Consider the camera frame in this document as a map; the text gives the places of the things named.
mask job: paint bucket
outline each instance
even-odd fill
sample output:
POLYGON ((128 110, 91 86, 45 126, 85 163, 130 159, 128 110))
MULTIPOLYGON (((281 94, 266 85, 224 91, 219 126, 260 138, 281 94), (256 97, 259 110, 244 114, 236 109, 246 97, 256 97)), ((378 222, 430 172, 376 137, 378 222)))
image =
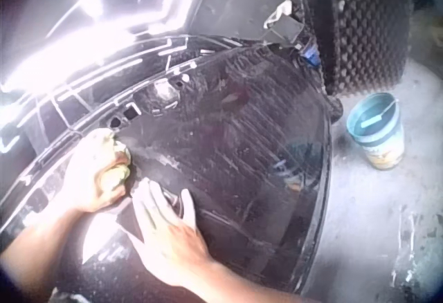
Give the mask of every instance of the paint bucket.
POLYGON ((347 118, 346 127, 377 169, 393 168, 403 157, 400 107, 392 94, 375 93, 360 101, 347 118))

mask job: gray floor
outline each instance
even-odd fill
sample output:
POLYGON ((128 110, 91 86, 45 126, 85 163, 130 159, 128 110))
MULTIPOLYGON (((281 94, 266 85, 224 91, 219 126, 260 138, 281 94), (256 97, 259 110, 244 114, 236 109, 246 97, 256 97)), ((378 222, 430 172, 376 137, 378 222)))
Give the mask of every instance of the gray floor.
POLYGON ((406 153, 380 172, 345 130, 363 96, 342 99, 333 128, 323 234, 304 294, 321 302, 421 302, 443 281, 443 81, 410 60, 392 93, 406 153))

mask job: hand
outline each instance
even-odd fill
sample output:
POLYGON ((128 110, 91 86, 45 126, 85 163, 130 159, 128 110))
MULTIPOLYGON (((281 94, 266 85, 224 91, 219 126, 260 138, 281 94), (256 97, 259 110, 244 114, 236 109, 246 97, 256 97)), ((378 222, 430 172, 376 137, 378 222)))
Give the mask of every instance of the hand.
POLYGON ((70 208, 81 212, 95 212, 115 203, 125 194, 125 186, 119 185, 112 191, 100 189, 100 177, 117 164, 128 164, 123 151, 109 151, 114 143, 110 129, 96 129, 77 145, 69 162, 61 192, 64 202, 70 208))
POLYGON ((131 239, 146 269, 171 286, 188 287, 197 273, 213 261, 195 223, 195 209, 187 189, 181 192, 180 219, 157 182, 144 178, 134 193, 134 209, 145 243, 131 239))

